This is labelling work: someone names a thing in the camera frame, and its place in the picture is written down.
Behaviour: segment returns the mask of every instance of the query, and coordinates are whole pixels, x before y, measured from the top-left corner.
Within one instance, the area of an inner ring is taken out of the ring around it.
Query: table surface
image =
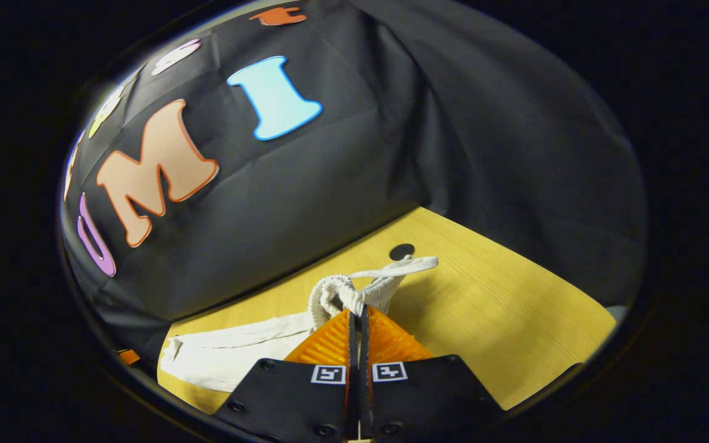
[[[379,269],[398,244],[439,266],[408,275],[388,316],[434,356],[458,354],[503,409],[533,395],[605,342],[614,318],[572,284],[455,222],[417,208],[247,298],[174,323],[168,337],[261,322],[307,309],[321,278]],[[354,280],[357,289],[370,278]],[[192,385],[158,368],[158,383],[203,412],[229,393]]]

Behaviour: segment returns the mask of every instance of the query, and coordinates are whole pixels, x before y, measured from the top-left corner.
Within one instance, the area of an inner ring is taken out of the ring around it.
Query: orange letter
[[[185,101],[176,100],[146,121],[141,162],[114,151],[98,171],[98,185],[106,188],[131,247],[146,239],[152,223],[148,217],[138,216],[130,202],[159,217],[166,213],[161,171],[169,182],[169,199],[181,202],[203,188],[220,170],[217,162],[202,157],[191,141],[182,121],[184,108]]]

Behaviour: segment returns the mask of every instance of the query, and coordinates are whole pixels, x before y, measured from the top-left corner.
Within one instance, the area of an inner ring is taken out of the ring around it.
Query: white cloth
[[[169,337],[160,367],[188,383],[233,392],[259,359],[285,359],[312,331],[342,309],[360,315],[367,304],[386,314],[405,275],[431,269],[437,263],[436,257],[406,255],[382,269],[348,277],[342,274],[325,277],[313,287],[305,312],[225,330]],[[357,277],[374,277],[374,280],[357,291],[351,282],[351,278]]]

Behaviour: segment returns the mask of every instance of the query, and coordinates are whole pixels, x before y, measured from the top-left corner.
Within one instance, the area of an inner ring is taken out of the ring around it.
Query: light blue letter
[[[286,76],[282,55],[265,58],[231,74],[226,83],[242,86],[258,116],[254,137],[272,140],[313,120],[321,104],[304,99]]]

